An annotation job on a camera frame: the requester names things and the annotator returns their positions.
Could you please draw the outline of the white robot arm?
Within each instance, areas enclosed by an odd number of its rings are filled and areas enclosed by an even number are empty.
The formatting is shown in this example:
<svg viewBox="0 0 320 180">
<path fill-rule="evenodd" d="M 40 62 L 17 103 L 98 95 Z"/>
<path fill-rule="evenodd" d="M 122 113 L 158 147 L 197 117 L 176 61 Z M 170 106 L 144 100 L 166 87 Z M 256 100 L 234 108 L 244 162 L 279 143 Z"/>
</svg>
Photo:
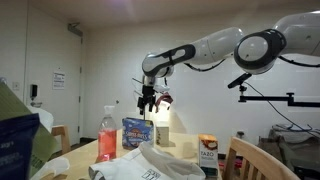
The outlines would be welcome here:
<svg viewBox="0 0 320 180">
<path fill-rule="evenodd" d="M 162 53 L 149 53 L 142 62 L 144 82 L 138 98 L 139 113 L 153 109 L 159 87 L 157 78 L 166 78 L 176 64 L 183 63 L 196 71 L 208 64 L 215 68 L 232 57 L 245 73 L 235 82 L 240 85 L 252 75 L 270 70 L 276 59 L 287 54 L 316 56 L 320 43 L 320 13 L 317 11 L 288 15 L 266 30 L 244 34 L 238 27 L 217 31 L 192 43 Z"/>
</svg>

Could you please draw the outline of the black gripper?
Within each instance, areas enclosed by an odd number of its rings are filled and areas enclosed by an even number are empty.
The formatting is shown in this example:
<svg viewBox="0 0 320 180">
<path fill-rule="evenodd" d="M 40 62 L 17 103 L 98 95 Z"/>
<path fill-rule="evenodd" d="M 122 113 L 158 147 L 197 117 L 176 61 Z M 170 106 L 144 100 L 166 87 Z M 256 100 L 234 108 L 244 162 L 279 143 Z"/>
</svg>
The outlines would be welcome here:
<svg viewBox="0 0 320 180">
<path fill-rule="evenodd" d="M 149 112 L 153 111 L 155 104 L 155 91 L 152 86 L 143 86 L 142 95 L 138 98 L 139 114 L 145 114 L 145 106 L 149 106 Z"/>
</svg>

